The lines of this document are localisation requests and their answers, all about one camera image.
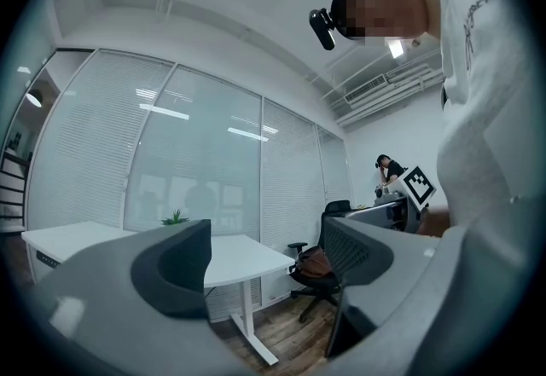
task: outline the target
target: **black camera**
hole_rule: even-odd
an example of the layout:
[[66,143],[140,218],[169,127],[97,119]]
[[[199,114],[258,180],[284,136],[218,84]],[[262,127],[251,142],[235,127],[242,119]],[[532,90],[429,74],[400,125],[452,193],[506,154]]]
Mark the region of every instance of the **black camera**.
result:
[[321,10],[313,9],[309,13],[309,24],[326,50],[331,50],[335,47],[334,37],[332,36],[334,22],[325,8]]

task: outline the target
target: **hand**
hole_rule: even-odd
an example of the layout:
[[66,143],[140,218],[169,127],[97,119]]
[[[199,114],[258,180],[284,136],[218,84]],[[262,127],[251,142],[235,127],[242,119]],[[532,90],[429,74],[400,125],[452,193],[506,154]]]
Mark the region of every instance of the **hand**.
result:
[[424,209],[417,234],[441,237],[451,227],[450,212],[446,206]]

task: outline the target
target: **chair seat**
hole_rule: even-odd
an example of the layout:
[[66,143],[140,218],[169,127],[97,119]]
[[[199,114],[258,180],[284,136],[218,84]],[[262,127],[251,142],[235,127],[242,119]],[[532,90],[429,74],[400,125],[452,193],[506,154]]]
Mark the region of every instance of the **chair seat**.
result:
[[324,290],[333,290],[339,283],[334,273],[328,273],[323,277],[309,277],[302,275],[299,270],[295,269],[290,277],[301,285],[308,286],[310,288],[322,288]]

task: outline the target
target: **chair armrest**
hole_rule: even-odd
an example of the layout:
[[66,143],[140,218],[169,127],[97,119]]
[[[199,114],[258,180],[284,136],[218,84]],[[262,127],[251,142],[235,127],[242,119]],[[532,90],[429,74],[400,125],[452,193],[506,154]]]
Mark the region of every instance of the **chair armrest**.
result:
[[307,246],[307,243],[291,243],[288,245],[288,247],[290,247],[291,249],[296,249],[298,253],[301,252],[301,248],[303,246]]

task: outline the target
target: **table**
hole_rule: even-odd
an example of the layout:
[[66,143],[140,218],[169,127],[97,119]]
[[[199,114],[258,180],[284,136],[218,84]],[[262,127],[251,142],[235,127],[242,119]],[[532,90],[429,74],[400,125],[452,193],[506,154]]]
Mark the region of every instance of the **table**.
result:
[[[63,263],[72,255],[104,241],[130,236],[134,232],[112,228],[99,223],[85,222],[23,232],[21,237],[30,246],[29,263],[42,269],[50,267],[36,261],[30,255],[32,248],[40,251],[58,263]],[[250,281],[275,271],[287,269],[294,260],[266,247],[245,235],[213,236],[211,238],[212,259],[206,269],[204,286],[240,284],[242,315],[230,316],[247,339],[248,343],[272,365],[278,362],[254,335],[253,303]]]
[[287,269],[294,260],[245,235],[215,236],[211,243],[212,260],[206,269],[205,287],[240,284],[242,317],[236,313],[230,316],[259,355],[269,365],[275,364],[276,356],[254,335],[250,280]]

